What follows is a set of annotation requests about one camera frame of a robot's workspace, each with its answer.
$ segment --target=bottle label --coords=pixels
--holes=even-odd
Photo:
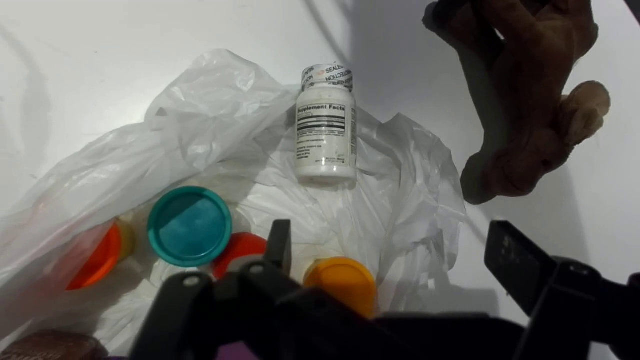
[[[297,107],[297,166],[354,166],[354,113],[344,105]]]

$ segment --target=brown object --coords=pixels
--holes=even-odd
[[[461,174],[467,203],[523,197],[595,134],[608,91],[562,88],[598,39],[590,0],[439,0],[423,24],[457,51],[483,126]]]
[[[10,345],[0,360],[103,360],[103,347],[91,336],[40,333]]]

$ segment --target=teal bottle cap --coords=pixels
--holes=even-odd
[[[202,267],[228,247],[231,217],[217,195],[176,189],[153,204],[146,236],[161,260],[183,268]]]

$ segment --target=white pill bottle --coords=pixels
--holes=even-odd
[[[352,72],[341,64],[309,66],[296,103],[296,174],[332,187],[356,180],[356,101]]]

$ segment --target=plastic bag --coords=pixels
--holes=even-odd
[[[447,149],[408,119],[379,124],[360,113],[357,184],[305,189],[291,172],[294,99],[256,64],[215,51],[155,99],[146,123],[56,166],[0,219],[0,349],[57,329],[125,355],[161,280],[179,270],[142,240],[106,282],[63,289],[111,219],[127,215],[142,236],[153,199],[179,184],[221,195],[238,233],[266,236],[271,220],[290,219],[294,278],[318,257],[352,257],[376,275],[382,311],[415,311],[414,291],[453,264],[465,220]]]

